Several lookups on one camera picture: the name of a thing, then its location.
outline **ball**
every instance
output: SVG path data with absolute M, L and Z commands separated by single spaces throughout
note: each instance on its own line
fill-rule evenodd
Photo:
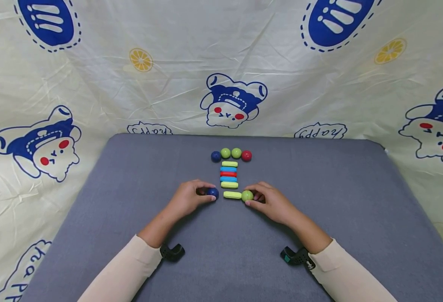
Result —
M 221 153 L 219 153 L 218 151 L 213 151 L 211 153 L 211 160 L 213 162 L 219 162 L 221 160 Z
M 251 152 L 249 152 L 249 150 L 244 150 L 243 153 L 241 153 L 241 159 L 243 159 L 243 161 L 250 161 Z
M 253 200 L 253 193 L 251 191 L 243 191 L 241 193 L 241 200 L 243 200 L 244 202 L 247 200 Z
M 218 189 L 217 189 L 217 188 L 215 188 L 215 187 L 211 187 L 211 188 L 209 188 L 208 191 L 206 192 L 206 195 L 212 195 L 212 196 L 215 196 L 215 197 L 216 197 L 215 200 L 217 200 L 218 197 L 219 197 L 219 195 L 220 195 L 220 193 L 218 192 Z
M 234 148 L 231 150 L 231 157 L 234 159 L 239 159 L 241 156 L 241 149 L 240 148 Z
M 231 156 L 231 152 L 228 148 L 221 149 L 221 157 L 224 159 L 228 159 Z

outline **beige sleeve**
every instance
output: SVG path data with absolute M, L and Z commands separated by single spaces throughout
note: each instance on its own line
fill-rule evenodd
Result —
M 78 302 L 131 302 L 160 262 L 160 249 L 134 236 L 95 277 Z
M 389 291 L 335 240 L 309 257 L 317 281 L 335 302 L 397 302 Z

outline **orange slice print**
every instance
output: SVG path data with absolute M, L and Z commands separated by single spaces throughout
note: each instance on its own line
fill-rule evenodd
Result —
M 141 48 L 133 48 L 129 52 L 129 58 L 134 67 L 142 73 L 150 71 L 153 67 L 153 58 Z
M 393 39 L 384 47 L 381 48 L 379 53 L 374 58 L 376 64 L 386 64 L 396 60 L 406 50 L 405 39 Z

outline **blue oval print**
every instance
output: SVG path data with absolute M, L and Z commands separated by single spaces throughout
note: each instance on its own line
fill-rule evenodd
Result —
M 340 44 L 361 25 L 373 5 L 374 0 L 318 0 L 308 21 L 310 38 L 321 47 Z
M 74 36 L 74 24 L 63 0 L 18 0 L 25 23 L 41 41 L 50 46 L 67 44 Z

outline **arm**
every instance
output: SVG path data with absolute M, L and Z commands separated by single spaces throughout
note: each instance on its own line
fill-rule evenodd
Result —
M 387 289 L 357 260 L 266 182 L 249 185 L 254 200 L 246 205 L 294 231 L 316 267 L 311 273 L 336 302 L 396 302 Z
M 215 197 L 196 194 L 203 187 L 215 187 L 194 180 L 181 184 L 154 219 L 104 267 L 78 302 L 130 302 L 161 262 L 160 246 L 175 223 L 202 203 Z

